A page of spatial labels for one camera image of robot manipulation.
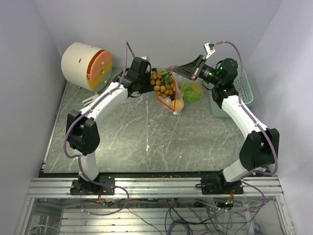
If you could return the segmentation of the fake longan bunch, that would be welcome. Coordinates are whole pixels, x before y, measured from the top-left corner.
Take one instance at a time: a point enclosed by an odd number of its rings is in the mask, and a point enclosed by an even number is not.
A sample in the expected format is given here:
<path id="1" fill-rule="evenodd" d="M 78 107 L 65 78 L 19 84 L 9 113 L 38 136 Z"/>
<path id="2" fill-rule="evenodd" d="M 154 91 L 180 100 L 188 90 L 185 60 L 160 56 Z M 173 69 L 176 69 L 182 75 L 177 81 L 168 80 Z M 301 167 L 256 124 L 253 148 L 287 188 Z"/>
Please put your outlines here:
<path id="1" fill-rule="evenodd" d="M 162 70 L 158 72 L 153 70 L 150 80 L 156 95 L 163 99 L 169 98 L 172 101 L 175 99 L 177 86 L 172 71 Z"/>

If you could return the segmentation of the clear zip bag red seal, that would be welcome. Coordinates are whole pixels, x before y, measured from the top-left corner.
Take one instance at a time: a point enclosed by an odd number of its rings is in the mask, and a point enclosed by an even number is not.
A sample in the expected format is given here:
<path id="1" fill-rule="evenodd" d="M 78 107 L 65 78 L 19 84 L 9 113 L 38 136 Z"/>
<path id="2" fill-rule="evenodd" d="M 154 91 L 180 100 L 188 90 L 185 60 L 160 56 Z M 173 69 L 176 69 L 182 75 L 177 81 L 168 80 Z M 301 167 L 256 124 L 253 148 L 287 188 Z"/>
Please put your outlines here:
<path id="1" fill-rule="evenodd" d="M 158 101 L 175 116 L 178 116 L 184 108 L 184 93 L 179 88 L 182 83 L 182 77 L 174 72 L 174 68 L 176 66 L 153 72 L 151 84 Z"/>

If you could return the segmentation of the fake orange fruit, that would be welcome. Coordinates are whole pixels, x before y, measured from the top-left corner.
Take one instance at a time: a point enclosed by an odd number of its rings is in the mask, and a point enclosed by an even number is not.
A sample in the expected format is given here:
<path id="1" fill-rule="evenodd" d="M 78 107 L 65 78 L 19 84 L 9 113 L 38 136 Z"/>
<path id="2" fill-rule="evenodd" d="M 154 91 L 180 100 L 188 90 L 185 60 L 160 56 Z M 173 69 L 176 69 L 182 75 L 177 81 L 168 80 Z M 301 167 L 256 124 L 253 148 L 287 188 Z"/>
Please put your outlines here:
<path id="1" fill-rule="evenodd" d="M 171 102 L 171 106 L 176 112 L 178 112 L 184 108 L 184 102 L 182 99 L 175 99 Z"/>

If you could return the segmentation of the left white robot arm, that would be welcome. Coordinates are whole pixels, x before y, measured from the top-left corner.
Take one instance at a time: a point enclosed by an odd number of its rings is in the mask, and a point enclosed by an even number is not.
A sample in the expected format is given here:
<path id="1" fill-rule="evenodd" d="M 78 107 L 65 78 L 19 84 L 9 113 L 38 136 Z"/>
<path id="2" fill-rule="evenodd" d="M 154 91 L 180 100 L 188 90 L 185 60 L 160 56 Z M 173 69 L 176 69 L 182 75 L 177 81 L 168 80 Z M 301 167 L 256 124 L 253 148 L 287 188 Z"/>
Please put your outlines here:
<path id="1" fill-rule="evenodd" d="M 67 116 L 66 136 L 63 148 L 70 146 L 75 152 L 68 158 L 77 159 L 79 179 L 88 194 L 99 191 L 99 171 L 95 153 L 100 143 L 98 125 L 120 103 L 134 93 L 143 94 L 153 90 L 150 83 L 152 67 L 148 57 L 135 57 L 129 68 L 116 76 L 108 88 L 90 105 L 80 111 L 72 110 Z"/>

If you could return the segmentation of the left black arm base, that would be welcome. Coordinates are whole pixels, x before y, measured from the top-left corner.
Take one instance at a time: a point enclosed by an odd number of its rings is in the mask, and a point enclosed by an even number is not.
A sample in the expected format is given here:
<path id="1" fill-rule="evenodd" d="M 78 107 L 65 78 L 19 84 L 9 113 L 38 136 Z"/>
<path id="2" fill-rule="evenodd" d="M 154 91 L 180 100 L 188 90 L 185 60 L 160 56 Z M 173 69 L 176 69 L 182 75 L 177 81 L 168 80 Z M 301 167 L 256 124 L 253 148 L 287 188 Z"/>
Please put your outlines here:
<path id="1" fill-rule="evenodd" d="M 115 180 L 111 177 L 97 176 L 95 181 L 100 185 L 78 176 L 77 180 L 73 180 L 70 188 L 71 195 L 113 195 Z"/>

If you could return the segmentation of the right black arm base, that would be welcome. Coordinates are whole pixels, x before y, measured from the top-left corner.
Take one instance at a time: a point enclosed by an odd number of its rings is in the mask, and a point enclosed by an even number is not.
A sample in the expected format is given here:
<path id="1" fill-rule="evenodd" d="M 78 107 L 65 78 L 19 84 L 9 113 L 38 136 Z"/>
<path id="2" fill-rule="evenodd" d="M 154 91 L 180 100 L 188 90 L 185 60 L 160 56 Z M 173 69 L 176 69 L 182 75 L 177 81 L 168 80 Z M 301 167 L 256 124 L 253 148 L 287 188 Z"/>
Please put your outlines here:
<path id="1" fill-rule="evenodd" d="M 203 195 L 226 195 L 226 194 L 243 194 L 244 190 L 239 181 L 229 183 L 221 177 L 201 178 L 200 183 L 195 188 L 201 189 Z"/>

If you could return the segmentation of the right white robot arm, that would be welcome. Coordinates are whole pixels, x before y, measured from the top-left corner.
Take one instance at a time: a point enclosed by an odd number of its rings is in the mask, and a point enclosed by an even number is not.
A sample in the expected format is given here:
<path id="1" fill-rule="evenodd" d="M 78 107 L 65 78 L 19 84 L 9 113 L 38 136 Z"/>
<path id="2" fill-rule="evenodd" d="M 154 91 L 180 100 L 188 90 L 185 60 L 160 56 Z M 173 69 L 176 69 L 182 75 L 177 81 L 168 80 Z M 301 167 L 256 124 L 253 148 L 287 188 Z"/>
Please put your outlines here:
<path id="1" fill-rule="evenodd" d="M 232 118 L 245 138 L 238 160 L 223 169 L 223 177 L 215 182 L 216 190 L 225 194 L 233 188 L 233 182 L 252 172 L 259 173 L 261 167 L 273 166 L 266 175 L 276 173 L 280 135 L 277 129 L 269 129 L 260 122 L 241 100 L 233 84 L 238 75 L 236 60 L 223 59 L 217 68 L 205 62 L 205 57 L 200 55 L 189 64 L 175 67 L 174 72 L 190 80 L 200 78 L 212 84 L 213 101 Z"/>

